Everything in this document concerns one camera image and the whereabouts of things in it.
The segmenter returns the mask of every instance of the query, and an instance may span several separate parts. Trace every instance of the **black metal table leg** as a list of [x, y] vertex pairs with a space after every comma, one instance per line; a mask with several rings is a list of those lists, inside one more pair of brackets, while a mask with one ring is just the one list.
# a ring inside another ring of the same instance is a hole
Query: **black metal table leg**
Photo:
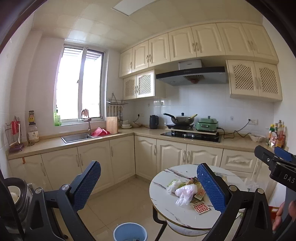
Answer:
[[152, 206], [152, 215], [153, 215], [153, 220], [159, 224], [162, 224], [161, 229], [159, 230], [159, 233], [156, 236], [155, 241], [159, 241], [161, 235], [163, 234], [166, 226], [167, 226], [167, 222], [165, 220], [160, 220], [158, 218], [158, 212], [157, 210], [154, 208], [154, 206]]

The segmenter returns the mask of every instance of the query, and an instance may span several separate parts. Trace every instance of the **window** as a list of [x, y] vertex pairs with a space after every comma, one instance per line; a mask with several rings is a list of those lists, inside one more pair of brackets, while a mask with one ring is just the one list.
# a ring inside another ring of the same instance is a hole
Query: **window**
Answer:
[[64, 46], [56, 84], [56, 103], [61, 120], [101, 117], [101, 79], [104, 53], [86, 47]]

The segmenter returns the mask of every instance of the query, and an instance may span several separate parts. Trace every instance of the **window pane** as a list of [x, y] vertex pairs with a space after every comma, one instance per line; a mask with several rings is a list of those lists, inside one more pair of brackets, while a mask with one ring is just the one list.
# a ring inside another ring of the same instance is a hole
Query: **window pane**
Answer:
[[57, 79], [57, 107], [62, 120], [78, 118], [78, 79], [82, 49], [64, 48]]
[[100, 117], [100, 84], [103, 53], [87, 50], [82, 83], [82, 109], [89, 117]]

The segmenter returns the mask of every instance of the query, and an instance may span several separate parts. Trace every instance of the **finger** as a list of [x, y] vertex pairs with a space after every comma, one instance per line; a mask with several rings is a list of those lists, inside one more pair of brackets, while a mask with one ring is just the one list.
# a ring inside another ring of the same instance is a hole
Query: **finger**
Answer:
[[277, 211], [277, 213], [276, 213], [277, 216], [281, 216], [281, 215], [283, 214], [284, 204], [285, 204], [285, 202], [283, 202], [283, 203], [280, 205], [280, 207], [279, 207], [279, 209], [278, 209], [278, 211]]
[[289, 204], [289, 215], [292, 217], [292, 220], [295, 221], [296, 219], [296, 202], [292, 201]]
[[272, 225], [272, 231], [277, 230], [280, 225], [281, 225], [281, 217], [280, 216], [276, 216], [276, 219], [274, 221], [274, 224]]

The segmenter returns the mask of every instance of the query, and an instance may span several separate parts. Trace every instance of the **wooden cutting board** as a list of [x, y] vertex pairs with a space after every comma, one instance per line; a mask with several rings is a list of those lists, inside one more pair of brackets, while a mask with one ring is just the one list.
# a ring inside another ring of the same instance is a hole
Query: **wooden cutting board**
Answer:
[[118, 117], [106, 117], [106, 131], [109, 131], [110, 134], [117, 134], [118, 133]]

